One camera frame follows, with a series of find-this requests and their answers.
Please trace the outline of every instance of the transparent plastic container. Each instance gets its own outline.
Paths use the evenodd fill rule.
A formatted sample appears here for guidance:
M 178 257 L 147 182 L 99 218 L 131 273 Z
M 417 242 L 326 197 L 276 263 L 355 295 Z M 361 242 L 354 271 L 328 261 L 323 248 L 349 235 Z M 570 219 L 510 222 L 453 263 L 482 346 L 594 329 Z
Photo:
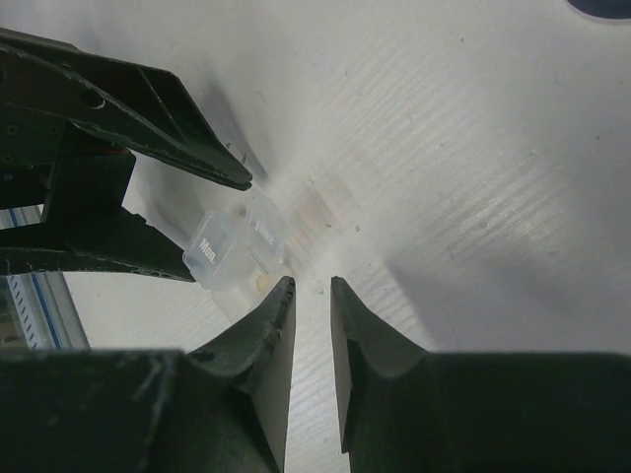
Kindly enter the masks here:
M 282 265 L 287 224 L 253 189 L 245 215 L 211 212 L 197 228 L 184 263 L 232 321 L 258 305 L 289 270 Z

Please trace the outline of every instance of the black plastic part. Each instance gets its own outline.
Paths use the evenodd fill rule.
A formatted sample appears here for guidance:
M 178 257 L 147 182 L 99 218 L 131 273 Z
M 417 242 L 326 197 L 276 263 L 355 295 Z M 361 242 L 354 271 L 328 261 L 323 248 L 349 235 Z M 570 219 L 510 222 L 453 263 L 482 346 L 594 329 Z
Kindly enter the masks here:
M 294 281 L 180 352 L 0 352 L 2 471 L 279 473 Z
M 51 221 L 0 232 L 0 276 L 44 271 L 131 273 L 193 282 L 181 249 L 139 215 Z
M 250 187 L 249 171 L 219 142 L 171 72 L 0 29 L 0 74 L 0 114 L 6 116 L 0 121 L 17 130 L 8 143 L 2 140 L 0 154 L 16 162 L 49 162 L 71 123 L 200 177 Z
M 43 204 L 42 224 L 0 232 L 0 275 L 193 281 L 181 249 L 121 207 L 135 164 L 128 149 L 250 186 L 250 173 L 170 72 L 0 29 L 0 209 Z
M 353 473 L 631 471 L 627 357 L 429 353 L 339 278 L 331 329 Z
M 631 18 L 631 0 L 568 0 L 578 10 L 609 20 Z

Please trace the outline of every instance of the screw hole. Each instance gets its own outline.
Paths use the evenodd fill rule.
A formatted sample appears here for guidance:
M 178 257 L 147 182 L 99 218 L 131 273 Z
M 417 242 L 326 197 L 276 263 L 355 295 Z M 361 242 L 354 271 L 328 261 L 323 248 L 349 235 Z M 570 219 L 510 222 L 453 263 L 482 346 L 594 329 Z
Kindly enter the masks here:
M 105 99 L 97 91 L 86 89 L 79 95 L 79 100 L 89 108 L 99 109 L 105 106 Z

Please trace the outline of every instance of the white tabletop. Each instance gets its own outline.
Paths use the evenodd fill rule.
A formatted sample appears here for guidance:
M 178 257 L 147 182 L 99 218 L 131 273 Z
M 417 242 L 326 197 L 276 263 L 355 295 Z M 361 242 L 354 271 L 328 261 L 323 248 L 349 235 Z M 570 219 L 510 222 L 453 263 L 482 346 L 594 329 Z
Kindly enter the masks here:
M 564 0 L 8 3 L 3 27 L 172 70 L 260 162 L 299 288 L 288 472 L 348 471 L 331 276 L 430 350 L 629 350 L 631 25 Z M 141 159 L 125 205 L 185 235 L 217 187 Z M 228 326 L 196 285 L 68 281 L 96 347 Z

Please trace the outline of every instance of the white table surface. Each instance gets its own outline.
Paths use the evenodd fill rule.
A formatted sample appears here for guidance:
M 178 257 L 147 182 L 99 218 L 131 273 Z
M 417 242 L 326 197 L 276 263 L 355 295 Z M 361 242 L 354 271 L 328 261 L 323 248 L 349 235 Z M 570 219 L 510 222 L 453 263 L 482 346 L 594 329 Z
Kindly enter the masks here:
M 0 25 L 174 71 L 260 162 L 299 288 L 286 471 L 348 471 L 331 276 L 430 350 L 629 350 L 631 25 L 564 0 L 6 0 Z M 217 187 L 141 159 L 125 205 L 178 238 Z M 228 326 L 195 285 L 68 281 L 95 347 Z

